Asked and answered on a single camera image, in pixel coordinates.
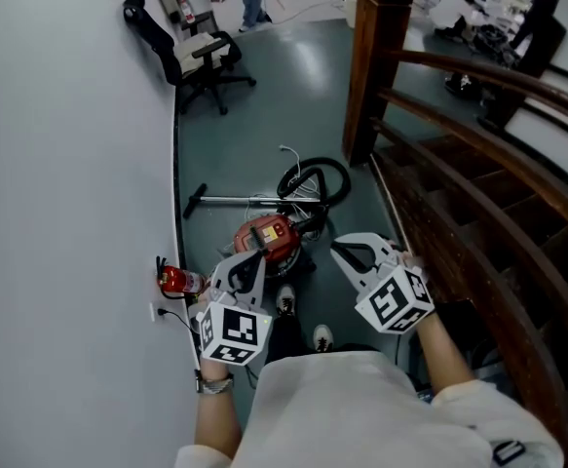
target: gray floor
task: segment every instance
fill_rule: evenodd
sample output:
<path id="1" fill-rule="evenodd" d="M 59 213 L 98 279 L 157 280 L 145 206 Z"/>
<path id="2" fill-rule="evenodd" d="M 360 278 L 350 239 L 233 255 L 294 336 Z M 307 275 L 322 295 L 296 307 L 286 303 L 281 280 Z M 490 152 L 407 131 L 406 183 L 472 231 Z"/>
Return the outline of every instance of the gray floor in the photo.
<path id="1" fill-rule="evenodd" d="M 439 54 L 469 55 L 463 46 L 427 37 L 423 21 L 412 21 L 406 47 Z M 302 159 L 328 156 L 343 162 L 340 150 L 349 85 L 353 31 L 343 19 L 291 23 L 237 39 L 242 65 L 257 79 L 257 86 L 230 85 L 221 90 L 229 106 L 219 116 L 213 100 L 201 97 L 180 121 L 180 193 L 182 204 L 202 183 L 211 195 L 274 195 L 285 170 L 295 163 L 280 144 L 299 152 Z M 471 118 L 476 104 L 461 102 L 442 86 L 445 75 L 423 66 L 403 64 L 396 87 L 419 98 Z M 415 117 L 390 107 L 386 118 L 413 137 L 440 133 Z M 374 331 L 355 312 L 356 292 L 329 255 L 334 237 L 349 232 L 373 231 L 395 237 L 381 206 L 378 189 L 368 168 L 350 169 L 353 190 L 334 207 L 330 226 L 306 249 L 318 270 L 298 279 L 299 318 L 308 338 L 317 324 L 328 324 L 336 345 L 357 342 L 374 345 L 394 358 L 396 338 Z M 184 246 L 191 270 L 208 273 L 222 250 L 245 222 L 244 208 L 198 207 L 183 224 Z M 271 299 L 264 307 L 274 313 Z M 406 345 L 400 350 L 406 353 Z M 406 362 L 403 354 L 400 361 Z M 251 366 L 259 372 L 260 365 Z M 237 401 L 246 420 L 252 398 L 240 377 Z"/>

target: white shirt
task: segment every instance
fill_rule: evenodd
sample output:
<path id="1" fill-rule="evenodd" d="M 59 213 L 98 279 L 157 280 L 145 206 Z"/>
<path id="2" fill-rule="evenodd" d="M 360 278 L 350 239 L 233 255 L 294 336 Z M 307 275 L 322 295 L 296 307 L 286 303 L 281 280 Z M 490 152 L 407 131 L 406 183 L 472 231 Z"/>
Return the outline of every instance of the white shirt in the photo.
<path id="1" fill-rule="evenodd" d="M 234 460 L 181 448 L 175 468 L 561 468 L 558 443 L 532 414 L 482 381 L 443 390 L 429 405 L 378 352 L 282 359 L 260 373 Z"/>
<path id="2" fill-rule="evenodd" d="M 429 10 L 429 17 L 439 29 L 453 27 L 459 18 L 466 20 L 472 26 L 481 26 L 486 23 L 486 18 L 465 0 L 441 0 Z"/>

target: hand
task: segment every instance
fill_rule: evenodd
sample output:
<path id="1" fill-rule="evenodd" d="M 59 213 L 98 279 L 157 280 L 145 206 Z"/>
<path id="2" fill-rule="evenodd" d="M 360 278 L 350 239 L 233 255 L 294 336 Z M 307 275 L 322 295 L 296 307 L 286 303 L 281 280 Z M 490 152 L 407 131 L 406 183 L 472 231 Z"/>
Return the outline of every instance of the hand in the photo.
<path id="1" fill-rule="evenodd" d="M 225 379 L 229 374 L 227 366 L 216 361 L 211 361 L 202 357 L 201 367 L 202 367 L 202 378 L 206 381 L 218 381 L 220 379 Z"/>

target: wooden banister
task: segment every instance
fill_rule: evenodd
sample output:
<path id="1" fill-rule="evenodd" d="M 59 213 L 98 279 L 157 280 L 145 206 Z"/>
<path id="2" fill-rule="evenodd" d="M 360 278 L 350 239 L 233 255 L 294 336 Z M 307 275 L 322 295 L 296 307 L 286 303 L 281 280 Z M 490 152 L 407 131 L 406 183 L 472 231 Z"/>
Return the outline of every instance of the wooden banister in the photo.
<path id="1" fill-rule="evenodd" d="M 500 163 L 537 192 L 568 221 L 568 186 L 518 149 L 482 128 L 468 126 L 402 92 L 379 89 L 378 97 L 434 123 Z"/>
<path id="2" fill-rule="evenodd" d="M 438 56 L 426 52 L 384 49 L 380 52 L 380 56 L 385 59 L 397 59 L 401 62 L 424 64 L 446 71 L 469 74 L 494 85 L 524 94 L 528 98 L 538 100 L 568 117 L 568 93 L 524 73 L 511 71 L 497 65 Z"/>
<path id="3" fill-rule="evenodd" d="M 372 116 L 383 117 L 387 103 L 375 95 L 379 86 L 392 87 L 398 60 L 379 58 L 379 50 L 400 50 L 413 0 L 358 0 L 349 100 L 342 150 L 350 165 L 367 161 L 377 135 Z"/>
<path id="4" fill-rule="evenodd" d="M 446 187 L 462 194 L 465 202 L 476 209 L 482 219 L 494 230 L 494 234 L 511 246 L 515 256 L 521 260 L 533 277 L 541 280 L 545 293 L 554 304 L 556 313 L 560 315 L 568 331 L 568 284 L 533 240 L 482 191 L 429 149 L 409 140 L 407 136 L 384 121 L 374 119 L 372 125 L 390 142 L 404 147 L 407 154 L 422 168 L 437 176 Z"/>
<path id="5" fill-rule="evenodd" d="M 407 235 L 419 235 L 417 253 L 433 258 L 442 276 L 453 280 L 453 290 L 473 302 L 498 344 L 524 405 L 561 444 L 568 466 L 568 397 L 554 359 L 524 308 L 463 229 L 428 199 L 419 184 L 407 178 L 384 150 L 372 158 L 397 202 Z M 424 230 L 433 234 L 421 237 Z"/>
<path id="6" fill-rule="evenodd" d="M 544 111 L 543 109 L 540 109 L 537 106 L 529 104 L 528 102 L 522 103 L 521 108 L 525 109 L 526 111 L 528 111 L 530 113 L 533 113 L 535 116 L 538 116 L 542 120 L 546 120 L 548 123 L 552 123 L 553 125 L 556 126 L 556 128 L 558 128 L 558 129 L 562 130 L 563 132 L 565 132 L 566 134 L 568 134 L 568 123 L 565 123 L 560 118 L 556 118 L 551 113 L 548 113 L 547 111 Z"/>

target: shoe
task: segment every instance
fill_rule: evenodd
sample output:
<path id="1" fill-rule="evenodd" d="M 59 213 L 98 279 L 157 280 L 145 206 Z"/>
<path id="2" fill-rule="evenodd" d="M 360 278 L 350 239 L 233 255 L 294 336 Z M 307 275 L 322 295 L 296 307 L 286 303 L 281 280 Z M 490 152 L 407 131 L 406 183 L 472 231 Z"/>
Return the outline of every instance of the shoe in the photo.
<path id="1" fill-rule="evenodd" d="M 333 333 L 328 326 L 320 324 L 314 329 L 314 348 L 319 354 L 333 350 Z"/>
<path id="2" fill-rule="evenodd" d="M 277 313 L 280 316 L 294 316 L 296 294 L 291 285 L 283 285 L 277 292 Z"/>

